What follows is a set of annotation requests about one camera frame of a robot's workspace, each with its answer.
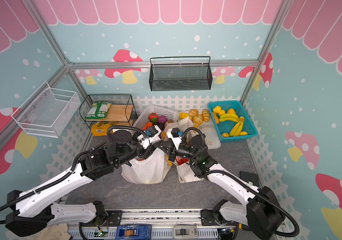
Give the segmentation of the white canvas tote bag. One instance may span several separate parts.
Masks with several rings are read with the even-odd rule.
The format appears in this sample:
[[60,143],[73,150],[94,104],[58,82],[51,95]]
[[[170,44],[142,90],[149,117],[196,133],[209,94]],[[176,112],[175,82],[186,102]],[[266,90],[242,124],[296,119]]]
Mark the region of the white canvas tote bag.
[[[172,128],[179,128],[181,131],[183,131],[182,130],[182,126],[180,125],[180,123],[167,124],[167,126],[165,128],[165,131],[164,131],[164,133],[166,134],[166,137],[165,137],[164,141],[168,140],[167,131],[169,129],[172,129]],[[171,163],[173,163],[174,165],[177,166],[179,182],[180,183],[190,183],[190,182],[202,181],[203,179],[201,177],[195,177],[194,176],[194,172],[190,168],[190,165],[188,165],[188,161],[189,161],[188,159],[182,159],[180,157],[177,157],[174,162],[169,161],[169,162],[171,162]]]

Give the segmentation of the white plastic grocery bag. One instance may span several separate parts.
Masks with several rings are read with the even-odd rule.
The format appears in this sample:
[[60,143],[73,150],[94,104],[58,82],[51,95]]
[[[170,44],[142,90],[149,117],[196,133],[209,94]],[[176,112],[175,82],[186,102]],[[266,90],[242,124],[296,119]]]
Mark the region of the white plastic grocery bag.
[[122,166],[122,177],[133,184],[158,184],[161,183],[171,166],[166,159],[166,154],[156,148],[147,159],[138,161],[136,158],[130,161],[131,167]]

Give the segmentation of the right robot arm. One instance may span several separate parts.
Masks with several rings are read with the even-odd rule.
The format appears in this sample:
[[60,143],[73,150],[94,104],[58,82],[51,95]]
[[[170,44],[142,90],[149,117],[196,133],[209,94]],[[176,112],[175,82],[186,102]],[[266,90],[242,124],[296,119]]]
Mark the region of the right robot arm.
[[273,235],[293,238],[299,235],[297,221],[284,210],[274,192],[268,188],[258,188],[228,172],[208,153],[205,135],[197,130],[197,135],[186,140],[193,128],[181,132],[178,128],[168,131],[167,141],[156,142],[170,161],[176,157],[189,159],[188,164],[195,177],[206,179],[226,190],[239,204],[223,201],[216,205],[219,224],[235,222],[245,226],[261,240],[269,240]]

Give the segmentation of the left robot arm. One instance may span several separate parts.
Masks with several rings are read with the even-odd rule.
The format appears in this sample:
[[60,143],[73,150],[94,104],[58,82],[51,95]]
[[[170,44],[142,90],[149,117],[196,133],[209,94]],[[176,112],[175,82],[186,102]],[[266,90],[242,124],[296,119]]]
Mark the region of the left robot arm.
[[0,225],[19,237],[27,237],[51,225],[106,224],[109,216],[100,201],[65,206],[57,200],[128,165],[136,157],[149,157],[161,143],[160,134],[158,126],[147,130],[131,126],[108,128],[104,142],[76,155],[73,164],[61,174],[29,191],[8,193],[7,203],[0,207]]

